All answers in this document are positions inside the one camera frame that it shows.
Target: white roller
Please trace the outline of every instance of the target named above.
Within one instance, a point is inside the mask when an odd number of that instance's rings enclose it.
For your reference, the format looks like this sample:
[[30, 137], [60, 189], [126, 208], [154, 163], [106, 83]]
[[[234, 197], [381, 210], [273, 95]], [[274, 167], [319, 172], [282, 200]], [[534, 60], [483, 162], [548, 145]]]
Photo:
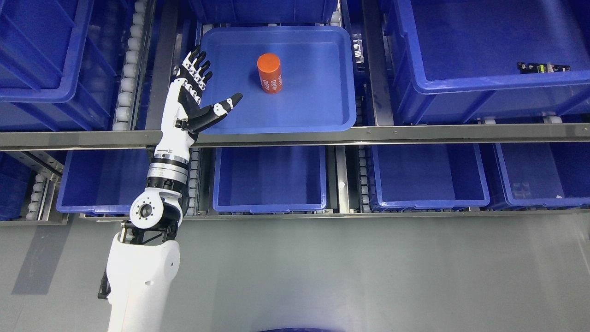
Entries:
[[33, 191], [36, 193], [40, 193], [41, 191], [43, 191], [43, 183], [35, 183], [33, 185]]
[[127, 53], [125, 53], [125, 60], [127, 60], [127, 63], [137, 64], [139, 61], [139, 52], [135, 50], [127, 51]]
[[42, 197], [41, 193], [32, 193], [31, 194], [31, 200], [32, 201], [40, 201]]
[[146, 3], [143, 1], [135, 2], [135, 12], [146, 12]]
[[130, 92], [121, 92], [119, 93], [119, 106], [129, 107], [131, 106], [131, 101], [133, 99], [133, 95]]
[[127, 40], [127, 46], [129, 46], [130, 50], [139, 51], [142, 47], [142, 40], [137, 37], [131, 37]]
[[38, 210], [39, 210], [39, 202], [29, 203], [29, 211], [38, 211]]
[[125, 77], [121, 80], [121, 90], [124, 92], [133, 92], [135, 89], [135, 79], [132, 77]]
[[143, 25], [132, 25], [131, 26], [131, 37], [141, 38], [143, 34]]
[[115, 117], [119, 122], [127, 122], [131, 117], [131, 108], [119, 107], [114, 111]]
[[145, 20], [146, 20], [146, 14], [144, 14], [142, 12], [137, 12], [137, 13], [133, 14], [133, 24], [143, 25]]
[[137, 75], [137, 66], [133, 63], [128, 63], [123, 66], [123, 73], [125, 77], [135, 77]]
[[127, 122], [117, 122], [113, 125], [113, 131], [125, 131], [127, 130]]

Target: robotic hand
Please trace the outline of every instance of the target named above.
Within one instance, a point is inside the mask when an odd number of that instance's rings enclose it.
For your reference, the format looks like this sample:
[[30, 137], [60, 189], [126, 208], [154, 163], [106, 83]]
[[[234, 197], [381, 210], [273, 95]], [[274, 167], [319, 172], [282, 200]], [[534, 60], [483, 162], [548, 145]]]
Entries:
[[[99, 298], [112, 305], [109, 332], [159, 331], [170, 284], [178, 271], [180, 250], [174, 240], [182, 223], [189, 173], [189, 147], [199, 132], [221, 121], [242, 99], [200, 107], [212, 73], [197, 46], [170, 84], [162, 115], [162, 140], [147, 172], [147, 185], [129, 211], [130, 221], [113, 239]], [[158, 233], [145, 239], [149, 232]], [[146, 245], [162, 238], [162, 244]]]

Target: blue storage bin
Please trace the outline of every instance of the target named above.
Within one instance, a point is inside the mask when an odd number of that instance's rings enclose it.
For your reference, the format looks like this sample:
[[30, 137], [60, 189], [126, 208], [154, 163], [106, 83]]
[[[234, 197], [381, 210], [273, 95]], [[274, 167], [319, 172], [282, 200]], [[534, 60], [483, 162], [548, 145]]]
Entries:
[[368, 152], [373, 210], [461, 210], [490, 202], [477, 144], [375, 145]]
[[326, 208], [324, 147], [221, 148], [215, 152], [213, 209], [287, 213]]
[[[586, 0], [393, 0], [385, 34], [397, 123], [590, 112]], [[520, 74], [520, 61], [572, 71]]]
[[0, 220], [19, 218], [31, 169], [0, 152]]
[[494, 210], [590, 204], [590, 144], [482, 144]]
[[145, 188], [148, 168], [144, 149], [69, 151], [57, 210], [129, 214], [131, 204]]
[[190, 0], [203, 24], [329, 22], [337, 0]]
[[108, 129], [121, 0], [0, 1], [0, 130]]
[[[356, 120], [350, 35], [339, 27], [214, 28], [201, 48], [215, 59], [203, 105], [244, 98], [207, 134], [343, 131]], [[264, 92], [256, 61], [281, 60], [283, 89]]]

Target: robot finger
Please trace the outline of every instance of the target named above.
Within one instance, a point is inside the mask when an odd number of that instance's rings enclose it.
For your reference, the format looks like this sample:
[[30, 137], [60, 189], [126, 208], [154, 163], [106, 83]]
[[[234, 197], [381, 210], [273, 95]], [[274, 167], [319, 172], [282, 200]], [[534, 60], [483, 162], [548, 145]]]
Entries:
[[193, 50], [186, 55], [186, 59], [190, 62], [192, 62], [196, 56], [199, 55], [199, 53], [201, 52], [201, 45], [196, 45], [195, 48], [193, 48]]
[[193, 67], [195, 67], [195, 68], [199, 67], [199, 65], [201, 64], [201, 62], [203, 62], [203, 60], [205, 59], [206, 56], [207, 56], [207, 52], [205, 52], [205, 51], [200, 52], [198, 57], [196, 57], [194, 60], [192, 60]]
[[211, 66], [211, 62], [209, 60], [207, 60], [207, 61], [205, 61], [203, 66], [201, 66], [199, 68], [199, 70], [197, 72], [199, 73], [200, 76], [203, 76], [203, 74], [205, 73], [205, 70], [209, 69], [210, 66]]
[[217, 115], [222, 115], [223, 113], [229, 113], [234, 107], [242, 100], [244, 97], [241, 93], [236, 93], [233, 96], [229, 97], [228, 99], [222, 100], [213, 105], [213, 111]]
[[205, 74], [205, 76], [203, 76], [203, 83], [207, 83], [211, 77], [213, 76], [213, 72], [208, 72], [207, 74]]

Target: orange cylinder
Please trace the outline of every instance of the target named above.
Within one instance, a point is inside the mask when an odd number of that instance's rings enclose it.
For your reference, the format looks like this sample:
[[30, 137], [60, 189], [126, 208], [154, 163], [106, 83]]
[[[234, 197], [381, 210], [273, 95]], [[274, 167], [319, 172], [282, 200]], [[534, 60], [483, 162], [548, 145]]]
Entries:
[[260, 84], [267, 93], [277, 93], [283, 88], [281, 60], [273, 53], [265, 53], [256, 61]]

